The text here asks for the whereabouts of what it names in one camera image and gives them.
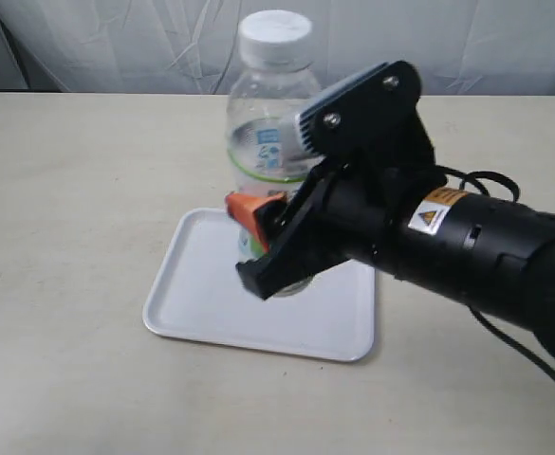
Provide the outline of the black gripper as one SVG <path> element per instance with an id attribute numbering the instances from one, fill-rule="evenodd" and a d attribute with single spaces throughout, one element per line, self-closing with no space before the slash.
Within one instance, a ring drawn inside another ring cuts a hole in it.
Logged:
<path id="1" fill-rule="evenodd" d="M 449 188 L 406 61 L 375 64 L 293 111 L 293 159 L 320 158 L 303 190 L 349 177 L 330 211 L 351 224 L 348 260 L 532 332 L 555 332 L 555 214 Z"/>

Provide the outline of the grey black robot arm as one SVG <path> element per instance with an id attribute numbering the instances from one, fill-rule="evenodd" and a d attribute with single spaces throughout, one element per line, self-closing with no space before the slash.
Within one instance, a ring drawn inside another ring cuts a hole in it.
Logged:
<path id="1" fill-rule="evenodd" d="M 316 158 L 293 196 L 226 197 L 262 246 L 236 269 L 260 299 L 354 260 L 530 331 L 555 358 L 555 214 L 492 171 L 435 161 L 408 62 L 325 89 L 281 124 L 287 157 Z"/>

